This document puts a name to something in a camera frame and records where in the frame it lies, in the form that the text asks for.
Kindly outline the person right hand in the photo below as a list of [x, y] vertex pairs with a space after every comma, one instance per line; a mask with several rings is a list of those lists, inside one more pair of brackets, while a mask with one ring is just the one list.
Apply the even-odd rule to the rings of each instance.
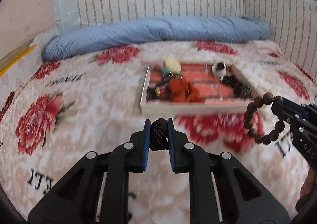
[[316, 173], [309, 168], [306, 179], [300, 190], [300, 198], [296, 203], [298, 214], [316, 212]]

